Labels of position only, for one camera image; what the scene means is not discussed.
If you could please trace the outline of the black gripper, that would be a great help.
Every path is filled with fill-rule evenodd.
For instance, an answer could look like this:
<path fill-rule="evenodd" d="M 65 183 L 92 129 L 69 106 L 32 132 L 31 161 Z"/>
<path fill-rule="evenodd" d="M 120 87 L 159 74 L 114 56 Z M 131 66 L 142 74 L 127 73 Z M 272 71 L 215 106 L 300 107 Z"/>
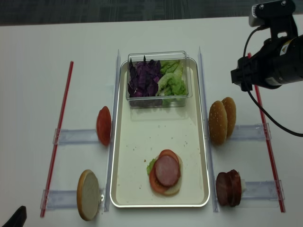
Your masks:
<path fill-rule="evenodd" d="M 253 85 L 277 89 L 293 83 L 294 40 L 267 39 L 256 54 L 238 60 L 237 69 L 231 71 L 231 79 L 242 91 L 251 91 Z"/>

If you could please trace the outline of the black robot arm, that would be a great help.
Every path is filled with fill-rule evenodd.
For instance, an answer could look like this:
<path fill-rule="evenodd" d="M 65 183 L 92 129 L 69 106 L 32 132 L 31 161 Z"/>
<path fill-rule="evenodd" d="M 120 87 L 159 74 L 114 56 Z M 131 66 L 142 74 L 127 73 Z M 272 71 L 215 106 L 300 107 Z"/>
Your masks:
<path fill-rule="evenodd" d="M 277 89 L 303 79 L 303 37 L 267 39 L 252 57 L 242 57 L 231 71 L 232 83 L 242 91 L 253 85 Z"/>

